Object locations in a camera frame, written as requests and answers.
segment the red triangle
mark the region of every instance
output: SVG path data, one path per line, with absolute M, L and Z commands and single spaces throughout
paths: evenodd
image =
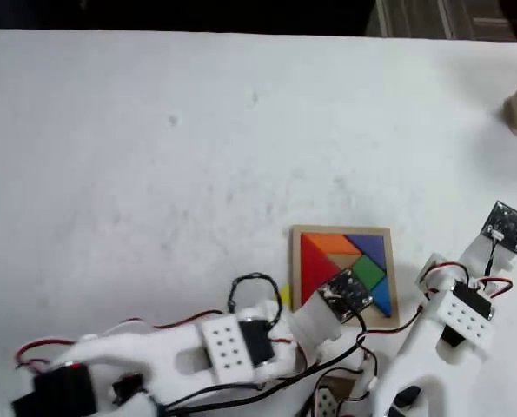
M 301 304 L 340 271 L 307 236 L 301 235 Z

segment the purple triangle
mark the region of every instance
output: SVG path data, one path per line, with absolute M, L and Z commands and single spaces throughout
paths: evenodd
M 381 269 L 386 270 L 386 251 L 383 246 L 383 236 L 345 235 L 345 237 Z

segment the dark background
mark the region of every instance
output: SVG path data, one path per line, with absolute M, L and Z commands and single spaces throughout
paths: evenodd
M 0 0 L 0 29 L 104 29 L 517 40 L 517 0 Z

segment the white table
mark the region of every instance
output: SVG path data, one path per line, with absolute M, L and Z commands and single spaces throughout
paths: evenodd
M 517 208 L 516 87 L 517 44 L 0 31 L 0 408 L 27 340 L 286 283 L 296 223 L 390 227 L 408 317 L 428 256 Z M 473 417 L 517 415 L 514 279 Z M 311 383 L 215 415 L 289 415 Z

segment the green square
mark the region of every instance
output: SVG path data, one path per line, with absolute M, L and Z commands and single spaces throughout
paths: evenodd
M 361 256 L 352 269 L 368 291 L 374 288 L 386 274 L 366 255 Z

